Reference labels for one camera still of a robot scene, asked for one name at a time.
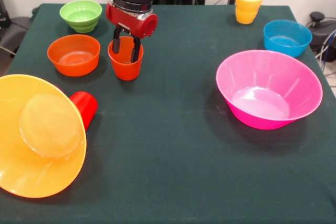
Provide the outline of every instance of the red cup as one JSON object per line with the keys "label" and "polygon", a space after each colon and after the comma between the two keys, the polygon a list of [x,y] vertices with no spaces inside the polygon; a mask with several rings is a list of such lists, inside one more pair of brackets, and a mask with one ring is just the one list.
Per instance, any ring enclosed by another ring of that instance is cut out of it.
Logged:
{"label": "red cup", "polygon": [[132,37],[120,37],[119,53],[115,54],[112,50],[113,41],[109,44],[108,53],[114,69],[115,75],[123,81],[131,81],[138,77],[141,69],[143,46],[139,51],[139,58],[136,62],[131,63],[132,49],[134,41]]}
{"label": "red cup", "polygon": [[92,95],[84,91],[74,93],[70,97],[70,100],[78,108],[82,116],[84,128],[87,130],[98,109],[97,100]]}

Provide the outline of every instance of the blue bowl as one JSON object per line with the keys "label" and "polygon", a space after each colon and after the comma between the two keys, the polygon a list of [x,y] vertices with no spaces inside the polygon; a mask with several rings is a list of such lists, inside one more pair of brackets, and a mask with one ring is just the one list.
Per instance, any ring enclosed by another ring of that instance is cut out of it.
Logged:
{"label": "blue bowl", "polygon": [[290,20],[274,20],[264,27],[265,48],[292,57],[302,54],[312,38],[307,27]]}

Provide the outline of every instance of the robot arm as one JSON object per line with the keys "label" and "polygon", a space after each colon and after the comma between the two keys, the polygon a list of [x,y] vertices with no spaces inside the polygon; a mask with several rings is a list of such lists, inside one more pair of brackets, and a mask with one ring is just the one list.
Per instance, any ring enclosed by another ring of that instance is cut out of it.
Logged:
{"label": "robot arm", "polygon": [[131,62],[138,60],[141,42],[151,36],[158,24],[157,16],[153,13],[154,0],[110,0],[106,8],[106,16],[115,24],[113,35],[113,52],[117,54],[120,47],[121,31],[131,34],[134,39]]}

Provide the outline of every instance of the green bowl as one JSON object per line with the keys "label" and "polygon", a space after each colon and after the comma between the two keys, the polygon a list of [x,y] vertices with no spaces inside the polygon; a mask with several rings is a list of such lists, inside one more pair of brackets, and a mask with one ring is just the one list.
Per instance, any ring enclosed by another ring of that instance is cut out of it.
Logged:
{"label": "green bowl", "polygon": [[91,0],[77,0],[62,6],[59,15],[78,33],[92,31],[100,18],[102,7]]}

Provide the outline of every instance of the yellow cup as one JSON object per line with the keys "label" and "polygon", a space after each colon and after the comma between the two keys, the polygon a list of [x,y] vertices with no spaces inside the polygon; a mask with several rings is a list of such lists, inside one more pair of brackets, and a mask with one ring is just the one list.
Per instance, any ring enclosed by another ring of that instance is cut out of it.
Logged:
{"label": "yellow cup", "polygon": [[263,0],[236,0],[236,19],[242,24],[251,24],[257,17]]}

